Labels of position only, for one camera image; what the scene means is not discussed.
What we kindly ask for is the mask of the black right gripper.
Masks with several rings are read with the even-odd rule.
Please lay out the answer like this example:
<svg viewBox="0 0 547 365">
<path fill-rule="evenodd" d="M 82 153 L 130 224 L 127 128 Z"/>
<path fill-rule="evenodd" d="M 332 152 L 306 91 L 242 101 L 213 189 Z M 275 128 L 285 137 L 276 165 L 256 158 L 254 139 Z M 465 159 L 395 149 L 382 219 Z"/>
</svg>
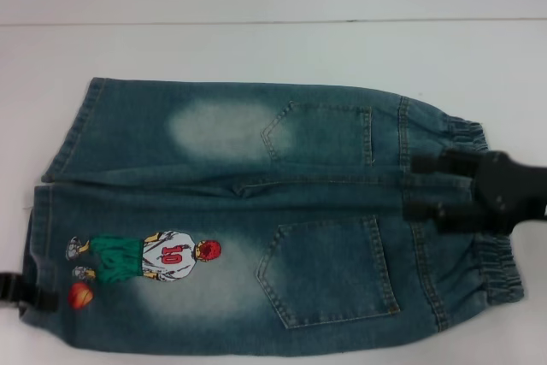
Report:
<svg viewBox="0 0 547 365">
<path fill-rule="evenodd" d="M 473 176 L 475 203 L 406 202 L 406 221 L 432 221 L 439 233 L 495 235 L 510 235 L 525 221 L 546 221 L 546 169 L 516 162 L 505 152 L 449 149 L 413 156 L 412 172 Z"/>
</svg>

